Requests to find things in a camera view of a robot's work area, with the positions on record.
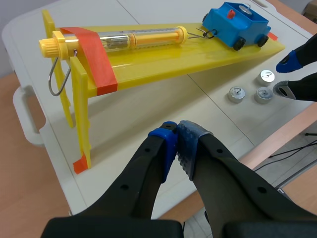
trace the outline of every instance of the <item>red tape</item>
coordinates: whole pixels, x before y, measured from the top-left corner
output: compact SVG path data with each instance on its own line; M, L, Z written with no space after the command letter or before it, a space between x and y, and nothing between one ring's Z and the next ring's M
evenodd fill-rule
M117 91L118 82L97 32L81 27L62 27L62 33L75 34L84 51L97 87L97 96Z

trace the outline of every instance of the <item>orange tape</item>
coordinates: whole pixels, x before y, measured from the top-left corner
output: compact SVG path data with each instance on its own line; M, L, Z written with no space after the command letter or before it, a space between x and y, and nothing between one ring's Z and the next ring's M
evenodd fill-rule
M269 32L267 36L269 36L274 41L276 41L278 39L278 37L275 36L272 32Z
M73 166L74 166L74 171L76 174L80 174L81 172L87 170L88 165L87 165L86 155L83 154L80 160L77 160L75 163L73 163Z
M75 34L84 51L97 87L97 96L117 91L118 82L97 32L81 27L62 27L62 33Z

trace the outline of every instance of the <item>blue toy car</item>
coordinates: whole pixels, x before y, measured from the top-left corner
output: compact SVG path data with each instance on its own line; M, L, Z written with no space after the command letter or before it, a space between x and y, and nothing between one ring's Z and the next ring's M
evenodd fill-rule
M268 20L241 3L225 2L218 9L211 9L203 18L207 33L221 39L236 51L244 45L257 44L262 47L267 41L270 27Z

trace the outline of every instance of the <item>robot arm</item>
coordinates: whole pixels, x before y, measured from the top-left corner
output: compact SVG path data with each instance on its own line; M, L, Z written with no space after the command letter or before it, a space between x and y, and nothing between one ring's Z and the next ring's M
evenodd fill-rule
M305 44L291 51L277 66L276 71L289 73L317 61L317 34ZM298 81L281 81L274 86L281 97L317 102L317 73Z
M176 151L214 238L316 237L315 215L239 163L210 132L190 121L168 121L149 133L100 199L77 215L50 220L42 238L183 238L179 222L151 220Z

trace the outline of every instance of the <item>white tray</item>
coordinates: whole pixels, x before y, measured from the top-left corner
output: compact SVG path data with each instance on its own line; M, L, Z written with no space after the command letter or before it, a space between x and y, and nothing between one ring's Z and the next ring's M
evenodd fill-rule
M12 20L2 38L21 83L14 95L26 138L44 144L71 211L76 214L94 203L121 173L149 131L166 120L192 120L212 131L237 157L250 151L311 103L275 97L267 105L253 99L258 88L254 78L263 69L274 73L276 64L311 35L266 1L248 2L267 18L272 32L285 44L277 55L257 61L225 66L169 79L89 100L93 167L79 175L72 163L80 158L75 128L70 129L58 97L48 90L51 61L43 59L38 40L45 38L41 9ZM124 25L200 22L221 0L64 0L45 6L56 26ZM290 74L277 74L276 82L298 80L314 72L309 65ZM238 105L226 99L232 86L241 86L247 96ZM71 82L66 85L72 103ZM37 133L25 98L35 94L47 119ZM175 161L168 179L160 187L153 217L157 218L195 191L194 185Z

